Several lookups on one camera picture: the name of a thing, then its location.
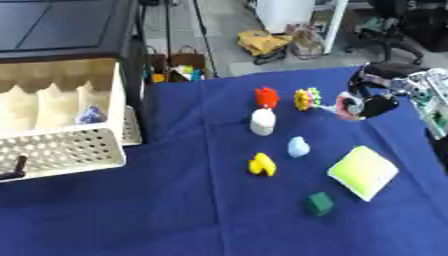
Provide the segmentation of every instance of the red toy block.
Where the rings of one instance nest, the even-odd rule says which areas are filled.
[[[255,97],[257,104],[262,108],[275,108],[280,101],[277,91],[267,87],[255,89]]]

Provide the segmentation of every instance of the white plastic basket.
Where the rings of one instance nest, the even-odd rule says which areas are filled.
[[[63,84],[62,89],[47,93],[56,80]],[[86,96],[82,86],[87,82],[94,90],[87,91]],[[23,84],[23,91],[28,91],[26,97],[18,97],[23,91],[11,94],[15,97],[11,102],[8,93],[14,84]],[[141,143],[130,107],[125,120],[120,65],[113,59],[8,64],[4,69],[0,65],[0,85],[0,118],[6,119],[0,123],[0,181],[119,167],[126,162],[122,143]],[[37,111],[30,107],[33,104]],[[102,110],[106,121],[76,124],[76,114],[90,104]],[[19,170],[18,161],[23,164],[23,159],[26,163]]]

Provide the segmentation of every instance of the basket handle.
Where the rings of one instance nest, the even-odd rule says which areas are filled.
[[[192,47],[192,46],[190,46],[190,45],[184,45],[184,46],[182,46],[180,49],[179,49],[179,51],[177,52],[177,53],[184,53],[184,50],[185,49],[189,49],[189,50],[191,50],[194,54],[198,54],[198,51],[194,48],[194,47]]]
[[[0,174],[0,180],[10,180],[25,177],[26,173],[23,171],[23,169],[25,168],[27,160],[28,157],[26,156],[17,157],[17,163],[14,171]]]

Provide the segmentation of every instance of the green cube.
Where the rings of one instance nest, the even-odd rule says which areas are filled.
[[[333,208],[333,201],[325,192],[313,194],[308,197],[306,207],[315,216],[324,216]]]

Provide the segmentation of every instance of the floor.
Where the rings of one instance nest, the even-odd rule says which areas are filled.
[[[170,8],[171,35],[173,52],[184,45],[192,46],[206,53],[201,37],[193,0],[179,0],[179,5]],[[244,0],[197,0],[207,27],[218,74],[220,77],[240,76],[258,72],[310,69],[338,66],[356,66],[369,61],[380,60],[381,54],[375,49],[360,50],[352,54],[343,51],[347,45],[347,36],[340,31],[334,49],[330,55],[315,60],[300,60],[292,54],[284,60],[262,66],[252,64],[253,58],[237,45],[237,34],[249,29],[262,29],[255,15],[244,8]],[[147,44],[158,52],[166,52],[166,29],[163,6],[150,7],[146,16],[145,32]],[[448,53],[425,52],[424,65],[428,67],[448,68]],[[395,61],[409,62],[410,56],[395,52]]]

